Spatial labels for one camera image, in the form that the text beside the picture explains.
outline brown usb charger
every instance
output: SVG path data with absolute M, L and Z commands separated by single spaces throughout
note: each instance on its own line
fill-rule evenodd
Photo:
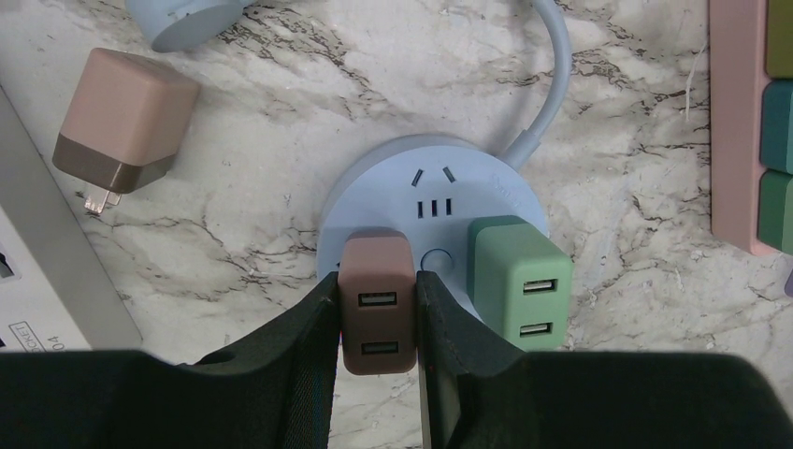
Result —
M 85 207 L 156 181 L 173 165 L 201 86 L 170 65 L 93 49 L 55 144 L 52 162 L 92 186 Z
M 396 231 L 353 234 L 339 268 L 341 344 L 352 374 L 406 372 L 416 364 L 416 270 Z

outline usb port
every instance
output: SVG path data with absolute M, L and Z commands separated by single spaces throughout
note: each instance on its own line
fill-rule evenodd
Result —
M 553 323 L 541 323 L 538 325 L 521 326 L 521 337 L 531 337 L 532 335 L 550 334 L 554 327 Z
M 396 304 L 397 292 L 362 293 L 358 295 L 358 307 L 395 306 Z
M 399 352 L 398 341 L 379 341 L 376 343 L 363 343 L 361 345 L 361 354 L 396 354 Z
M 545 293 L 556 291 L 556 279 L 546 279 L 544 281 L 530 281 L 523 284 L 523 294 L 531 295 L 534 293 Z

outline pink usb charger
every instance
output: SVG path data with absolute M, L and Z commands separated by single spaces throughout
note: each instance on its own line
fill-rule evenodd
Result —
M 416 364 L 416 270 L 396 231 L 353 234 L 339 268 L 341 344 L 352 374 L 406 372 Z

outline light blue device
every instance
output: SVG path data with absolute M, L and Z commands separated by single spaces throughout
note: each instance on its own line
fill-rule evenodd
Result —
M 478 218 L 516 216 L 548 235 L 537 196 L 517 170 L 540 146 L 562 106 L 572 56 L 567 26 L 554 0 L 535 0 L 554 47 L 554 79 L 539 115 L 499 157 L 448 136 L 386 142 L 355 163 L 325 203 L 317 276 L 339 269 L 351 234 L 372 228 L 403 233 L 417 268 L 437 272 L 455 299 L 477 318 L 467 293 L 468 228 Z
M 182 51 L 200 45 L 233 25 L 256 0 L 126 0 L 151 49 Z

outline green keycap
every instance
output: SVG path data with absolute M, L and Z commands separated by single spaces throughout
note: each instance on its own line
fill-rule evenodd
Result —
M 793 79 L 793 1 L 769 0 L 766 71 L 774 79 Z
M 793 176 L 773 170 L 763 175 L 757 225 L 760 241 L 793 254 Z
M 793 81 L 774 81 L 763 93 L 760 161 L 764 166 L 793 174 Z

